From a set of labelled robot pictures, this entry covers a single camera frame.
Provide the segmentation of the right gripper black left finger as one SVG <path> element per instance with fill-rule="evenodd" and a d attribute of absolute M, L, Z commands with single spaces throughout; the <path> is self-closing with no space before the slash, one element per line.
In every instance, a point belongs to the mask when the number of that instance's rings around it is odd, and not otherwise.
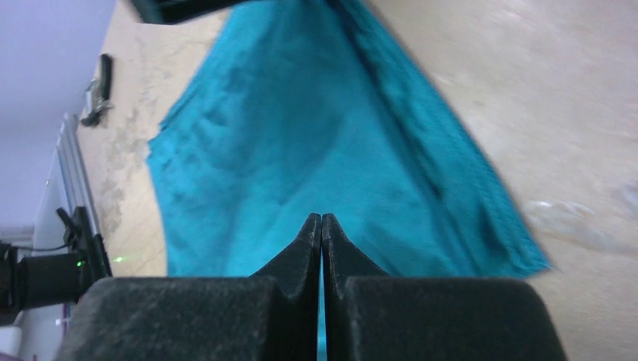
<path fill-rule="evenodd" d="M 321 217 L 243 278 L 105 278 L 78 304 L 58 360 L 314 360 Z"/>

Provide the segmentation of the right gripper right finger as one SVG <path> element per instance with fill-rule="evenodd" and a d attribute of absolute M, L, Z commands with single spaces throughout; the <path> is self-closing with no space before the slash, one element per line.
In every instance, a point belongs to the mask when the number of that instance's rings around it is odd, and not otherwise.
<path fill-rule="evenodd" d="M 322 217 L 330 360 L 565 360 L 538 293 L 511 278 L 389 275 Z"/>

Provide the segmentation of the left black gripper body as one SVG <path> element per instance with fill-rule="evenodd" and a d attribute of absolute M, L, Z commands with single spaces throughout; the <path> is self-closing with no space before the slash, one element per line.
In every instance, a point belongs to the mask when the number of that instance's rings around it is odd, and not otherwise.
<path fill-rule="evenodd" d="M 215 11 L 230 8 L 245 0 L 131 0 L 132 8 L 143 23 L 178 24 Z"/>

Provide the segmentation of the teal cloth napkin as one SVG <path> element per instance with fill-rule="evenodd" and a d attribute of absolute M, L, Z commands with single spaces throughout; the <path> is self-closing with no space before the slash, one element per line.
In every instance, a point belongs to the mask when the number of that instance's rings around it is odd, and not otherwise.
<path fill-rule="evenodd" d="M 251 276 L 311 214 L 395 277 L 548 268 L 483 152 L 359 1 L 235 7 L 149 146 L 170 278 Z"/>

